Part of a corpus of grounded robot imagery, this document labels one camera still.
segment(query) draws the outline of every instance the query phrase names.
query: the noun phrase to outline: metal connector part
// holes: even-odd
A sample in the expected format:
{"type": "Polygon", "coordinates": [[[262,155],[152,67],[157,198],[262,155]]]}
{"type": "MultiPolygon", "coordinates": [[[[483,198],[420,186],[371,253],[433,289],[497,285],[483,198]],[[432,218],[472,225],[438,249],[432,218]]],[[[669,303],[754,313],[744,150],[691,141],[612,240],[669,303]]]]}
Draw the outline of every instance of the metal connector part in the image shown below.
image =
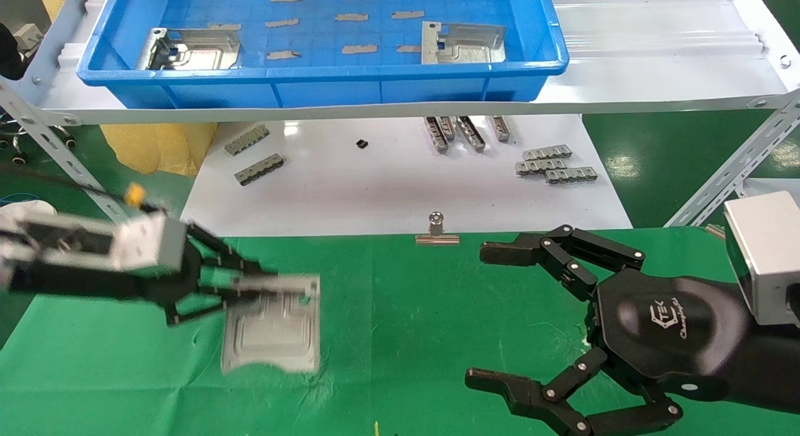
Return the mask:
{"type": "Polygon", "coordinates": [[[252,166],[249,166],[247,169],[237,172],[234,176],[240,185],[245,186],[253,180],[257,180],[258,178],[275,171],[275,169],[280,168],[283,166],[284,162],[285,160],[282,156],[278,154],[271,154],[269,157],[255,163],[252,166]]]}
{"type": "Polygon", "coordinates": [[[553,169],[566,169],[566,164],[562,160],[540,160],[537,162],[518,162],[515,166],[517,175],[542,174],[553,169]]]}
{"type": "Polygon", "coordinates": [[[598,174],[591,167],[575,167],[546,171],[545,178],[548,183],[555,185],[557,183],[594,182],[598,179],[598,174]]]}
{"type": "Polygon", "coordinates": [[[442,133],[448,141],[455,139],[455,124],[453,118],[449,116],[442,116],[439,118],[439,126],[442,127],[442,133]]]}
{"type": "Polygon", "coordinates": [[[542,149],[533,149],[532,151],[522,152],[522,158],[527,161],[536,160],[550,160],[553,158],[569,158],[572,156],[572,151],[566,146],[561,144],[559,146],[543,147],[542,149]]]}
{"type": "Polygon", "coordinates": [[[269,129],[265,125],[256,126],[251,131],[246,132],[240,137],[237,137],[232,142],[225,145],[225,151],[231,155],[238,155],[246,149],[251,148],[252,145],[259,142],[269,135],[269,129]]]}
{"type": "Polygon", "coordinates": [[[492,116],[492,123],[494,124],[494,133],[497,134],[498,142],[508,142],[511,137],[511,131],[508,129],[508,124],[503,116],[492,116]]]}
{"type": "Polygon", "coordinates": [[[417,245],[458,245],[461,237],[457,234],[444,234],[445,215],[434,211],[428,216],[428,234],[419,234],[414,239],[417,245]]]}
{"type": "Polygon", "coordinates": [[[477,152],[483,151],[483,149],[486,148],[486,142],[483,140],[483,137],[481,137],[478,129],[475,128],[472,119],[469,119],[469,116],[459,116],[457,121],[458,128],[461,129],[469,145],[477,152]]]}
{"type": "Polygon", "coordinates": [[[725,240],[725,227],[720,225],[709,224],[706,225],[706,233],[718,237],[718,239],[725,240]]]}
{"type": "Polygon", "coordinates": [[[448,151],[448,140],[445,139],[439,120],[436,117],[426,117],[425,123],[428,126],[428,134],[431,135],[431,141],[434,143],[436,151],[440,152],[440,154],[448,151]]]}

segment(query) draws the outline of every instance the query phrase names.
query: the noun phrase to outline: metal shelf bracket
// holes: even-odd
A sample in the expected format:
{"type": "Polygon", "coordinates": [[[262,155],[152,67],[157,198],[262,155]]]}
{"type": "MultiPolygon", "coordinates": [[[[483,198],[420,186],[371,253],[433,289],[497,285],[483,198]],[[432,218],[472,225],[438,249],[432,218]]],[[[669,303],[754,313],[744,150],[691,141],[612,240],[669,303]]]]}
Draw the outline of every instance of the metal shelf bracket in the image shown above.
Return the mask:
{"type": "MultiPolygon", "coordinates": [[[[49,126],[42,123],[35,110],[22,100],[11,88],[0,84],[0,108],[5,109],[8,114],[18,120],[20,126],[28,132],[29,137],[38,145],[42,146],[45,152],[64,169],[69,177],[81,185],[89,185],[94,188],[103,187],[94,176],[89,173],[89,169],[64,146],[64,143],[49,126]]],[[[122,207],[108,197],[89,194],[94,203],[102,209],[106,215],[114,222],[121,223],[128,218],[122,207]]]]}
{"type": "Polygon", "coordinates": [[[664,226],[702,225],[731,193],[741,195],[738,186],[800,124],[800,89],[791,96],[789,104],[773,112],[664,226]]]}

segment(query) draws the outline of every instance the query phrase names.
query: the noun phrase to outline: black cable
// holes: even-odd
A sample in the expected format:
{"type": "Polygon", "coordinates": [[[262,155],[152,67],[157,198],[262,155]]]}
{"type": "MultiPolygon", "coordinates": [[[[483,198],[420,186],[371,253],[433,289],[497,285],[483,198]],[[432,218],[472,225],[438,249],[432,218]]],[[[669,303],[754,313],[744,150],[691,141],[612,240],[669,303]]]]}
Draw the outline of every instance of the black cable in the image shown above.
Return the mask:
{"type": "MultiPolygon", "coordinates": [[[[77,182],[71,182],[70,180],[64,180],[62,178],[53,177],[52,175],[45,175],[45,174],[38,174],[33,171],[29,171],[29,169],[20,169],[15,166],[4,166],[0,165],[0,172],[6,172],[9,174],[17,174],[22,175],[23,177],[31,177],[36,178],[37,180],[41,180],[43,182],[50,182],[55,183],[56,185],[63,186],[68,189],[77,189],[78,191],[84,191],[92,194],[101,195],[103,197],[108,197],[108,199],[114,200],[115,202],[125,203],[125,197],[120,194],[109,193],[108,191],[103,191],[102,189],[95,188],[94,186],[83,185],[77,182]]],[[[152,213],[154,211],[160,211],[161,208],[153,205],[149,205],[148,203],[142,203],[142,205],[138,206],[137,209],[143,211],[144,213],[152,213]]]]}

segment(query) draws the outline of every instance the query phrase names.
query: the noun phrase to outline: yellow bag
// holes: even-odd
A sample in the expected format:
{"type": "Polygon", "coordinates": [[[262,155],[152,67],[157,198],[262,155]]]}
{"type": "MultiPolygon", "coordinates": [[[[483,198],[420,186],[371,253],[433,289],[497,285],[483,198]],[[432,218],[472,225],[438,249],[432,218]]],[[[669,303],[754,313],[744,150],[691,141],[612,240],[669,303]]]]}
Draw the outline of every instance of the yellow bag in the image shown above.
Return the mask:
{"type": "MultiPolygon", "coordinates": [[[[55,20],[64,0],[42,0],[55,20]]],[[[117,159],[143,174],[166,171],[197,175],[217,124],[149,124],[100,126],[117,159]]]]}

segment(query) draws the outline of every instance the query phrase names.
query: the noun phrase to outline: white table surface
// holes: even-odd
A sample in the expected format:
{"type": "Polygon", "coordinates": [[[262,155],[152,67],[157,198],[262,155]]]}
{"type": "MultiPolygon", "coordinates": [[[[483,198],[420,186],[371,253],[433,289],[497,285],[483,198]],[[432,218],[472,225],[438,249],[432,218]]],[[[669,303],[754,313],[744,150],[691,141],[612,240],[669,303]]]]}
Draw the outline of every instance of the white table surface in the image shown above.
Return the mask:
{"type": "Polygon", "coordinates": [[[446,233],[631,228],[578,115],[508,117],[500,143],[486,118],[472,117],[482,154],[460,135],[438,154],[420,117],[266,122],[271,135],[236,157],[223,146],[255,123],[220,125],[182,219],[228,237],[425,234],[428,215],[446,233]],[[358,149],[364,139],[368,148],[358,149]],[[593,183],[552,186],[518,177],[525,149],[566,144],[572,167],[591,166],[593,183]],[[240,186],[234,174],[279,152],[280,169],[240,186]]]}

